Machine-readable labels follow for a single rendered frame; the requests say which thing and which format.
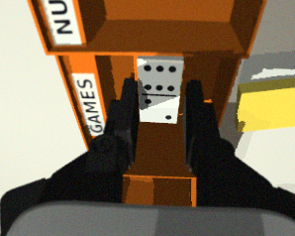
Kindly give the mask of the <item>orange bin with nuts and bolts label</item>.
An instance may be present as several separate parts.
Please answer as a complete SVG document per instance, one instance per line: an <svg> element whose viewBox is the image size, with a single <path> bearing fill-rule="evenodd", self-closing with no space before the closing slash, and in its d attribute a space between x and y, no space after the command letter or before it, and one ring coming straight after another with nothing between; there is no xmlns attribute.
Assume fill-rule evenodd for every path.
<svg viewBox="0 0 295 236"><path fill-rule="evenodd" d="M138 56L184 57L176 124L139 120L135 163L123 174L123 203L196 206L196 176L184 156L187 81L201 80L220 128L266 1L28 0L87 151L103 134L110 102L120 100L125 77L138 80Z"/></svg>

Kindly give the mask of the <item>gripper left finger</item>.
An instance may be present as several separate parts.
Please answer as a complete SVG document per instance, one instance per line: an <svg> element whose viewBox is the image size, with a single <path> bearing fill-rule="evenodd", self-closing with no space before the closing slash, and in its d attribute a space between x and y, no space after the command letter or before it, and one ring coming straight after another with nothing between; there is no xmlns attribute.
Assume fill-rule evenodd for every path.
<svg viewBox="0 0 295 236"><path fill-rule="evenodd" d="M122 203L123 174L135 163L139 120L138 81L125 78L120 100L110 102L103 134L90 141L88 151L51 177L2 195L0 236L7 235L22 212L38 204L62 200Z"/></svg>

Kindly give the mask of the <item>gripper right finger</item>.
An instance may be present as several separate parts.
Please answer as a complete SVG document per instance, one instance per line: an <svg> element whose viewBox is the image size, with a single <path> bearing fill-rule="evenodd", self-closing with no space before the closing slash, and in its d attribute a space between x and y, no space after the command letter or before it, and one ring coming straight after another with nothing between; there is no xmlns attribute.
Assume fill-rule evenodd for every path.
<svg viewBox="0 0 295 236"><path fill-rule="evenodd" d="M182 126L185 166L196 176L196 206L267 209L295 220L295 193L274 187L220 137L214 104L204 101L201 80L186 84Z"/></svg>

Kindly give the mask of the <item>white domino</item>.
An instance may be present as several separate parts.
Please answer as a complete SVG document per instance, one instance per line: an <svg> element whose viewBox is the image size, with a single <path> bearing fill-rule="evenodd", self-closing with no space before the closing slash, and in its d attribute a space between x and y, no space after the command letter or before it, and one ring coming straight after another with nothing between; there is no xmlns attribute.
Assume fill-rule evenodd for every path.
<svg viewBox="0 0 295 236"><path fill-rule="evenodd" d="M184 57L138 56L140 121L177 121Z"/></svg>

